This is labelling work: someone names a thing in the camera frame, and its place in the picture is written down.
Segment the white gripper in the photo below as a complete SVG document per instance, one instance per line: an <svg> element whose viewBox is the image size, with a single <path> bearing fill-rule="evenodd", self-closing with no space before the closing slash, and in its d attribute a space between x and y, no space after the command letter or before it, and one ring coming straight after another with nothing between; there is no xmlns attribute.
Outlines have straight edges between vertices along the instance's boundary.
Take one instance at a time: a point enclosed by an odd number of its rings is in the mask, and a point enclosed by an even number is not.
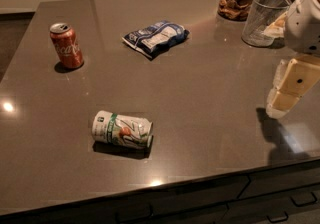
<svg viewBox="0 0 320 224"><path fill-rule="evenodd" d="M295 0L291 4L284 40L296 52L320 55L320 0ZM280 61L267 97L266 113L270 118L284 117L320 80L320 58L312 55Z"/></svg>

